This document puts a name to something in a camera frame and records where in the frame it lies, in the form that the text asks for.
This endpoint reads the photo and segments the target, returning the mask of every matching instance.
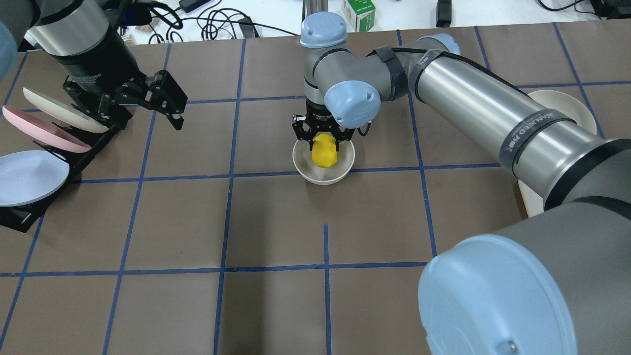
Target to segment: brown table surface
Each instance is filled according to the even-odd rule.
[[[447,32],[524,91],[568,93],[602,134],[629,138],[630,30],[610,20],[353,33],[348,43],[364,56]],[[27,235],[0,228],[2,354],[428,355],[422,268],[519,221],[515,179],[404,97],[353,139],[344,180],[310,184],[291,158],[291,117],[305,110],[297,37],[132,51],[145,73],[165,67],[187,92],[184,129],[132,108],[128,129]],[[24,86],[69,102],[65,75],[44,52],[21,54],[0,102],[33,109]],[[0,121],[0,155],[33,149]]]

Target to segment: white bowl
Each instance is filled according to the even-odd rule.
[[[297,140],[293,145],[293,166],[308,182],[316,185],[330,185],[342,180],[355,163],[355,146],[351,141],[339,144],[338,162],[330,168],[321,168],[311,160],[309,142]]]
[[[592,116],[585,105],[572,96],[554,90],[538,90],[529,93],[528,96],[549,109],[566,114],[569,118],[576,121],[576,124],[580,127],[594,135],[596,134],[596,120],[594,120],[594,116]],[[543,198],[522,181],[519,181],[518,185],[528,217],[543,213]]]

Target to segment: pink plate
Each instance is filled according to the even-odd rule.
[[[13,126],[16,126],[20,131],[48,145],[72,153],[85,153],[91,149],[91,146],[73,137],[63,129],[22,110],[10,106],[3,106],[2,112],[6,120]]]

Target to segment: gray strap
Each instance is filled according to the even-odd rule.
[[[421,60],[419,60],[418,63],[415,63],[415,65],[413,65],[412,69],[410,70],[410,78],[416,78],[415,80],[411,80],[409,82],[410,92],[413,92],[420,102],[425,103],[425,101],[423,101],[423,99],[421,99],[421,97],[418,95],[418,80],[421,78],[421,74],[423,74],[425,68],[427,68],[427,66],[431,62],[433,62],[434,59],[438,58],[442,53],[443,51],[440,51],[438,49],[428,49]]]
[[[387,45],[376,48],[375,53],[390,71],[390,97],[387,101],[393,101],[404,96],[408,93],[408,77],[399,58],[392,48]]]
[[[509,135],[506,136],[500,148],[500,164],[515,174],[513,167],[519,162],[519,157],[528,143],[550,125],[559,121],[571,121],[566,115],[553,109],[544,109],[526,117]]]

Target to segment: green and white box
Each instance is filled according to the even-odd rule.
[[[344,0],[344,14],[356,32],[367,32],[375,25],[375,4],[371,0]]]

